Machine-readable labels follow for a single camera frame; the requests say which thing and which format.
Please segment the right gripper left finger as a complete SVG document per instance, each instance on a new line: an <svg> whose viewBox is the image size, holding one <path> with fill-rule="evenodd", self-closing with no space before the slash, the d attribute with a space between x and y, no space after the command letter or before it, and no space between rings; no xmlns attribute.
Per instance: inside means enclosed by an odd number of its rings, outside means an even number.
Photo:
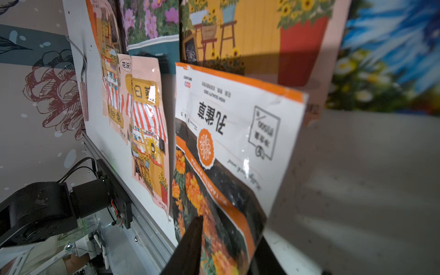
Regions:
<svg viewBox="0 0 440 275"><path fill-rule="evenodd" d="M198 275L202 254L203 216L195 217L160 275Z"/></svg>

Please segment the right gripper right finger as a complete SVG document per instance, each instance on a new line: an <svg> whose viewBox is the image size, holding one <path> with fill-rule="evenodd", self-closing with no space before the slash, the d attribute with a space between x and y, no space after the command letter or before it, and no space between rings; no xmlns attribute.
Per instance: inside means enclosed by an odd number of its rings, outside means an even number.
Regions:
<svg viewBox="0 0 440 275"><path fill-rule="evenodd" d="M286 275L265 237L257 247L248 275Z"/></svg>

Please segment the dark marigold seed bag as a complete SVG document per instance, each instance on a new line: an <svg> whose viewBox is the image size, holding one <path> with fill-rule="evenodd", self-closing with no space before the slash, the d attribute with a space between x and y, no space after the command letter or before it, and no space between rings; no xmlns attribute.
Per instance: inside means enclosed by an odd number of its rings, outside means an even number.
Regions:
<svg viewBox="0 0 440 275"><path fill-rule="evenodd" d="M178 240L203 218L198 274L249 270L307 100L292 88L176 64L173 214Z"/></svg>

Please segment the pink shop seed bag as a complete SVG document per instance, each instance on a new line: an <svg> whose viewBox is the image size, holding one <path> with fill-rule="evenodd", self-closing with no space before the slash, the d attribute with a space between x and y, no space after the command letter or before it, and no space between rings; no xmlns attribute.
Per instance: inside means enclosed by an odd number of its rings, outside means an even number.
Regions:
<svg viewBox="0 0 440 275"><path fill-rule="evenodd" d="M152 201L169 212L170 152L163 108L159 61L154 57L118 55L121 91L126 92L132 177Z"/></svg>
<svg viewBox="0 0 440 275"><path fill-rule="evenodd" d="M116 16L116 1L87 1L87 10L101 66L103 116L128 143L127 93L120 91L119 57L121 39Z"/></svg>

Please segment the purple flower seed bag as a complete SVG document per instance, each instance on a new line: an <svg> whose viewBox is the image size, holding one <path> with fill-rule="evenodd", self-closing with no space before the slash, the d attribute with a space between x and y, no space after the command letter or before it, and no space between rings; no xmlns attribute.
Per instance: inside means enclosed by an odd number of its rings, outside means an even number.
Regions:
<svg viewBox="0 0 440 275"><path fill-rule="evenodd" d="M158 59L162 74L176 74L179 53L179 2L119 1L123 39L130 56Z"/></svg>

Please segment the striped shop seed bag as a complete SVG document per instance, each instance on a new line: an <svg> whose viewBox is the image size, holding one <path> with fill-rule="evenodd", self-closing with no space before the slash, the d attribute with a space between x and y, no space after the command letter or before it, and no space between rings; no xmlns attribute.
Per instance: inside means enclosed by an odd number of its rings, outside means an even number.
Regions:
<svg viewBox="0 0 440 275"><path fill-rule="evenodd" d="M308 94L319 120L350 1L181 1L182 60Z"/></svg>

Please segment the blue flower seed bag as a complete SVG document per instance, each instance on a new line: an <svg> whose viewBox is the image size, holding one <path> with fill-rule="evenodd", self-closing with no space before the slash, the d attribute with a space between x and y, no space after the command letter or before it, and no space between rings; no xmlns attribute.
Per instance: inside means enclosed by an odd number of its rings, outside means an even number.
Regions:
<svg viewBox="0 0 440 275"><path fill-rule="evenodd" d="M325 106L440 114L440 3L353 1Z"/></svg>

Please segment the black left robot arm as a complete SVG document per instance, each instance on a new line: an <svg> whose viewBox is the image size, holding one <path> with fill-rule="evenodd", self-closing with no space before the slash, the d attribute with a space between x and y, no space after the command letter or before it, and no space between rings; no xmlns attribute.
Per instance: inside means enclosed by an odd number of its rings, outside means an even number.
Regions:
<svg viewBox="0 0 440 275"><path fill-rule="evenodd" d="M1 248L35 244L77 228L65 183L36 182L1 202Z"/></svg>

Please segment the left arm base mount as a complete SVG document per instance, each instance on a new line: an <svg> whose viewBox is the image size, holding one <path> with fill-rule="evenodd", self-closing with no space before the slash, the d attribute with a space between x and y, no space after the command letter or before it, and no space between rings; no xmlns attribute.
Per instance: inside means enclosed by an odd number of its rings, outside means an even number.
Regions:
<svg viewBox="0 0 440 275"><path fill-rule="evenodd" d="M70 193L76 215L84 218L109 207L114 210L116 221L130 229L131 198L103 159L96 160L95 164L97 179L73 187Z"/></svg>

